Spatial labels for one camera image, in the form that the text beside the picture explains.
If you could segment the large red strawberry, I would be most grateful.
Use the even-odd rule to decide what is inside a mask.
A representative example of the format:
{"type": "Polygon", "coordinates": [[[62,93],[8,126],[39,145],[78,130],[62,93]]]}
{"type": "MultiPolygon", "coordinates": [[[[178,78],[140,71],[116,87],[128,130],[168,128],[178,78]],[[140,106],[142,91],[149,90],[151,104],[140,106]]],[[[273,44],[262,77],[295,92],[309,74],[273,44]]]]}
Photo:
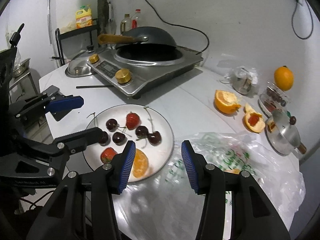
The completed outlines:
{"type": "Polygon", "coordinates": [[[100,160],[103,164],[110,163],[115,155],[117,152],[112,147],[108,147],[101,153],[100,160]]]}

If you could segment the large orange segment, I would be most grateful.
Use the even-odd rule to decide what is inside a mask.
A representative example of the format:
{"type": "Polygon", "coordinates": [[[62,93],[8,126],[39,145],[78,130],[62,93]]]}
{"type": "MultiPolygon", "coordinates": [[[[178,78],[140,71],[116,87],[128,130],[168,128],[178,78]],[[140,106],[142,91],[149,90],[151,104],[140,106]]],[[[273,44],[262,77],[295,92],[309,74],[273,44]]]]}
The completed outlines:
{"type": "Polygon", "coordinates": [[[133,176],[136,178],[141,178],[147,172],[149,168],[149,160],[144,152],[136,149],[136,155],[133,162],[133,176]]]}

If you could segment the dark cherry with stem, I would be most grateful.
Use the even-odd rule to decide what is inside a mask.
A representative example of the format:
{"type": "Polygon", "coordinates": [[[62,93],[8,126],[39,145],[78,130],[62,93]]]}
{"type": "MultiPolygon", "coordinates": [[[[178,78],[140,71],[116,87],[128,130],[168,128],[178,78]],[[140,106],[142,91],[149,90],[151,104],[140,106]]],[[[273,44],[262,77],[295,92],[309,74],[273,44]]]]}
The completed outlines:
{"type": "Polygon", "coordinates": [[[135,134],[138,140],[146,139],[148,137],[149,131],[146,126],[138,126],[135,130],[135,134]]]}

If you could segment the small red strawberry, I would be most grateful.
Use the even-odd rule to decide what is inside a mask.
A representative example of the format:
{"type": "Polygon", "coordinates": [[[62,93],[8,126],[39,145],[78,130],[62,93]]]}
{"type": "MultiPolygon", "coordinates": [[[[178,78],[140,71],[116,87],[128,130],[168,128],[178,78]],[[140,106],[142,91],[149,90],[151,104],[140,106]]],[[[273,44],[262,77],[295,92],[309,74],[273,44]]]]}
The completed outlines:
{"type": "Polygon", "coordinates": [[[140,117],[137,113],[130,112],[126,116],[126,127],[129,130],[136,129],[140,124],[140,117]]]}

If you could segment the small orange segment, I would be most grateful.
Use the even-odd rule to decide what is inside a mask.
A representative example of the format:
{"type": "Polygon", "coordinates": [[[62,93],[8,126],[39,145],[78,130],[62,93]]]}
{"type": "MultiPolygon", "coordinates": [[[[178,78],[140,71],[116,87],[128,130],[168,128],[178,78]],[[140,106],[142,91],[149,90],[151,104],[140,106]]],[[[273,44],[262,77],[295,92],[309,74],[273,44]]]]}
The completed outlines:
{"type": "Polygon", "coordinates": [[[232,174],[239,174],[241,171],[237,168],[231,169],[231,170],[225,170],[227,173],[232,173],[232,174]]]}

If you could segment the black phone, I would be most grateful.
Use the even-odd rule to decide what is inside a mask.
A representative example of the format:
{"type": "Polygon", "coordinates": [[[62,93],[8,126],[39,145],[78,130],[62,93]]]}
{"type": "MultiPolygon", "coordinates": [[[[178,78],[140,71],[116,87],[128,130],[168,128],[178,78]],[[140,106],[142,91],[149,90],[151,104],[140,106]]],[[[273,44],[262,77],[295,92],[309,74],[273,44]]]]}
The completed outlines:
{"type": "Polygon", "coordinates": [[[60,89],[54,85],[49,86],[43,91],[50,98],[50,102],[47,105],[47,112],[50,112],[56,121],[62,120],[68,113],[72,111],[71,108],[66,107],[66,99],[72,95],[66,96],[60,92],[60,89]]]}

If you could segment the black chopstick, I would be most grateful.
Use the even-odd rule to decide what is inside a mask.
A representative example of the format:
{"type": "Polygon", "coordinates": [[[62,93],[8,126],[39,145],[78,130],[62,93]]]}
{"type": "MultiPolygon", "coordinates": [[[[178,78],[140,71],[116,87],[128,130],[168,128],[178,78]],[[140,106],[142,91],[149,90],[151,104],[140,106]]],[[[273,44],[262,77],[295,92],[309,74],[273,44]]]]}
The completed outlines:
{"type": "Polygon", "coordinates": [[[88,89],[88,88],[114,88],[112,85],[86,85],[86,86],[76,86],[76,89],[88,89]]]}

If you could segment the steel dome lid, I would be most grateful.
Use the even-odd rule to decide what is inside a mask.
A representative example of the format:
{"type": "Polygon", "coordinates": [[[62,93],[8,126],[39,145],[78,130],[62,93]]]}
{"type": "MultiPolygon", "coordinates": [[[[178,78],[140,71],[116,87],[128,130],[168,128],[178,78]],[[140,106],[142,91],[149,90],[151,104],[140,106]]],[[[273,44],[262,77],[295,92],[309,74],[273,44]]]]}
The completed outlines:
{"type": "Polygon", "coordinates": [[[77,78],[93,75],[91,67],[88,65],[88,60],[95,53],[93,45],[87,46],[85,51],[80,52],[73,57],[65,70],[67,77],[77,78]]]}

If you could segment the white round plate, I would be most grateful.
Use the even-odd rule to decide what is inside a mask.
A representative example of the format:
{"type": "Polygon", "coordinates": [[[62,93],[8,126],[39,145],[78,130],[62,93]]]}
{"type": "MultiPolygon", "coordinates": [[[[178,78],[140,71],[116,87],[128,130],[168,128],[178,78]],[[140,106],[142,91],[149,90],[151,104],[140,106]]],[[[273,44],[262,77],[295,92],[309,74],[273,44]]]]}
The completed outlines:
{"type": "Polygon", "coordinates": [[[145,106],[141,105],[119,105],[106,109],[93,117],[87,127],[98,127],[102,131],[107,132],[110,136],[110,143],[106,146],[101,146],[99,143],[96,143],[94,145],[88,146],[88,148],[83,152],[84,159],[91,170],[94,171],[103,164],[100,160],[100,155],[104,151],[104,149],[112,147],[117,153],[121,153],[125,147],[125,144],[129,140],[135,142],[136,149],[144,152],[149,160],[149,168],[141,178],[134,177],[132,173],[133,168],[131,169],[131,174],[129,176],[130,183],[148,178],[154,175],[164,166],[164,164],[171,156],[174,147],[174,134],[167,120],[155,110],[151,109],[150,107],[148,108],[153,119],[155,130],[159,131],[162,137],[162,142],[157,146],[152,146],[147,138],[138,140],[135,134],[136,129],[129,130],[127,128],[125,130],[115,131],[124,133],[127,137],[127,141],[125,142],[125,144],[118,146],[112,141],[112,135],[115,132],[110,132],[106,128],[106,122],[108,119],[116,119],[121,127],[126,127],[126,116],[130,112],[133,112],[137,113],[140,117],[139,126],[146,126],[148,128],[148,131],[151,132],[149,116],[144,107],[145,106]]]}

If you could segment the clear printed plastic bag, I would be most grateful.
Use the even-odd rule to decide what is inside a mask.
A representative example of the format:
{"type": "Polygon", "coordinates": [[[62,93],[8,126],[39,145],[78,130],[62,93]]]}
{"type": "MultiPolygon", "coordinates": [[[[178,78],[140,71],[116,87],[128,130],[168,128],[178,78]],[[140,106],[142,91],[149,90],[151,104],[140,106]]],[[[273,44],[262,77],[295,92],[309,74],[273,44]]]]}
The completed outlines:
{"type": "Polygon", "coordinates": [[[131,239],[289,239],[305,184],[293,157],[264,148],[246,133],[199,133],[175,143],[156,175],[116,198],[124,237],[131,239]],[[191,188],[181,155],[189,140],[203,155],[206,193],[191,188]],[[239,169],[239,174],[225,170],[239,169]]]}

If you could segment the black metal rack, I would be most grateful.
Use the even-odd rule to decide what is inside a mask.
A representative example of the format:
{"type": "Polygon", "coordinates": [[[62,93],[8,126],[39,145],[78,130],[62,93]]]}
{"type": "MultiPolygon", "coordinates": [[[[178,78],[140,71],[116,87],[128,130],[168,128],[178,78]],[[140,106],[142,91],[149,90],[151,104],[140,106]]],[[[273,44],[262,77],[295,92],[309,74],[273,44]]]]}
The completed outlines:
{"type": "Polygon", "coordinates": [[[69,30],[61,33],[62,29],[56,28],[54,32],[56,56],[52,56],[59,67],[67,63],[68,59],[83,52],[88,46],[96,47],[96,36],[100,33],[99,21],[93,19],[93,25],[80,29],[69,30]]]}

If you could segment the silver induction cooker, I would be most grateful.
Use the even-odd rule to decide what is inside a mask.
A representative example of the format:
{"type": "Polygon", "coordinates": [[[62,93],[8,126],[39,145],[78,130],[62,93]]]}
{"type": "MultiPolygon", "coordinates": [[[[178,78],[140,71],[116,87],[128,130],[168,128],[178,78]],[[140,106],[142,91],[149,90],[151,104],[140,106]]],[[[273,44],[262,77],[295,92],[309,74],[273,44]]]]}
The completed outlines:
{"type": "Polygon", "coordinates": [[[92,55],[87,64],[110,85],[132,98],[172,80],[190,70],[203,60],[201,55],[183,48],[174,48],[170,53],[157,55],[138,52],[137,60],[131,51],[108,49],[92,55]]]}

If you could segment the half peeled orange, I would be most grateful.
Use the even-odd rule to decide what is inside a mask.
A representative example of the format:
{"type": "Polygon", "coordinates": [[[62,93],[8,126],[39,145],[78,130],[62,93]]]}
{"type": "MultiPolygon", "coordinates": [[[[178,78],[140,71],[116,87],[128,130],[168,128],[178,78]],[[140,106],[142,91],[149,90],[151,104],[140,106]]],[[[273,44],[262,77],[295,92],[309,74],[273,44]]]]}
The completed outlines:
{"type": "Polygon", "coordinates": [[[214,104],[223,114],[233,114],[241,108],[237,96],[224,90],[215,91],[214,104]]]}

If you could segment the orange peel piece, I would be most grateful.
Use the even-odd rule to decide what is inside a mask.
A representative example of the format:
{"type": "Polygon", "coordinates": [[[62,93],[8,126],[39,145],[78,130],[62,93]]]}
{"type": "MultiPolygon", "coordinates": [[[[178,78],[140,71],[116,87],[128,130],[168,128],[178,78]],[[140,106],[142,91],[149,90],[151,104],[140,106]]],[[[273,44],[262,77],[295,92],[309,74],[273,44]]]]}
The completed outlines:
{"type": "Polygon", "coordinates": [[[251,132],[261,133],[265,128],[265,121],[261,113],[256,112],[248,103],[244,106],[244,124],[251,132]]]}

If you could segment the yellow detergent jug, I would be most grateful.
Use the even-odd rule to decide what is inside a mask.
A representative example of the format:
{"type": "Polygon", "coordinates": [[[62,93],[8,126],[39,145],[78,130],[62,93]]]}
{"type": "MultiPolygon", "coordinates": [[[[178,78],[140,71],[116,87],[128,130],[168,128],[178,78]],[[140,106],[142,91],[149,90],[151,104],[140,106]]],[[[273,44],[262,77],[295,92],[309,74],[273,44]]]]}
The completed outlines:
{"type": "Polygon", "coordinates": [[[92,9],[90,5],[81,6],[75,13],[76,29],[89,27],[93,25],[92,9]]]}

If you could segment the small steel pot with lid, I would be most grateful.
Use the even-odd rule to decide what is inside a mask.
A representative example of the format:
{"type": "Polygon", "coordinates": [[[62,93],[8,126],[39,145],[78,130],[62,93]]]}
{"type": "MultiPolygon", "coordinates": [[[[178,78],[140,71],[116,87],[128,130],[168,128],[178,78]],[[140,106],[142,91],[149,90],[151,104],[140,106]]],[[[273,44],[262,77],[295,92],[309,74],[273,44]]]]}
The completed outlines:
{"type": "Polygon", "coordinates": [[[299,151],[306,154],[306,146],[301,142],[295,116],[288,116],[274,110],[266,122],[266,136],[272,148],[282,156],[299,151]]]}

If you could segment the oil bottle yellow cap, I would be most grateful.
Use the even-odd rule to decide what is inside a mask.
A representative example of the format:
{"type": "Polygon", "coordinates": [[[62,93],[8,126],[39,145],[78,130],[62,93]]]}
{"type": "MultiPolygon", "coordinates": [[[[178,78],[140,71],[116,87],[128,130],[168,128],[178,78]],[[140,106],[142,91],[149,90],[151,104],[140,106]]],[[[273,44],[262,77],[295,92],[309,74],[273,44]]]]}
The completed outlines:
{"type": "Polygon", "coordinates": [[[120,22],[120,34],[123,35],[125,32],[132,29],[132,22],[130,14],[125,14],[124,18],[120,22]]]}

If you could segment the steel cup in plastic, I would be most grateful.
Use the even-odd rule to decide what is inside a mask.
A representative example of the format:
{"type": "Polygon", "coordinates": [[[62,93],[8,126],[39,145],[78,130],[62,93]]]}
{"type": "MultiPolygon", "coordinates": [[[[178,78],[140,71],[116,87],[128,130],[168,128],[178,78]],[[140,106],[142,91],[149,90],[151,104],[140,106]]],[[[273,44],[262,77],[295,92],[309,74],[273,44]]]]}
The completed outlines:
{"type": "Polygon", "coordinates": [[[231,69],[220,82],[231,87],[241,95],[253,96],[259,92],[259,75],[255,68],[240,66],[231,69]]]}

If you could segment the clear container with cherries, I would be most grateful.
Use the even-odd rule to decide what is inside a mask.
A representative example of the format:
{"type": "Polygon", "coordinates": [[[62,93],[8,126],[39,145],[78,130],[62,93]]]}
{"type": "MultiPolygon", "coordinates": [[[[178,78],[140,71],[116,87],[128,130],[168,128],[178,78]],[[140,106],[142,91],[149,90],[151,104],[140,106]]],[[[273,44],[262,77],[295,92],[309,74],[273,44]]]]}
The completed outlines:
{"type": "Polygon", "coordinates": [[[259,95],[259,107],[263,113],[269,118],[272,112],[279,110],[288,114],[287,106],[290,104],[289,97],[284,91],[279,89],[274,83],[267,81],[266,88],[259,95]]]}

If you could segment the oil bottle red cap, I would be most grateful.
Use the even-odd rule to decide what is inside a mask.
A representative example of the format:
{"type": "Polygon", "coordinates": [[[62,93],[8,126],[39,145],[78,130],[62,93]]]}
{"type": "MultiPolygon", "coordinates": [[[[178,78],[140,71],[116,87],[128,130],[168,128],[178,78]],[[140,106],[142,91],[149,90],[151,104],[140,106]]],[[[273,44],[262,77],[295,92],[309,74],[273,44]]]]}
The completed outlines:
{"type": "Polygon", "coordinates": [[[143,20],[141,10],[136,9],[135,14],[131,17],[131,29],[135,29],[143,26],[143,20]]]}

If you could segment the whole orange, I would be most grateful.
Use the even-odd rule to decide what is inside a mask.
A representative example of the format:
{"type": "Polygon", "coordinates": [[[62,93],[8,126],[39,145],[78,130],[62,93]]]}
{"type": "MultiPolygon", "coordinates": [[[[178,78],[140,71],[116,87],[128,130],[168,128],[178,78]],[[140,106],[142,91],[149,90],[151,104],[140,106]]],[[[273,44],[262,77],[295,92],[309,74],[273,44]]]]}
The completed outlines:
{"type": "Polygon", "coordinates": [[[293,86],[294,74],[287,66],[281,66],[274,72],[274,82],[279,89],[288,91],[293,86]]]}

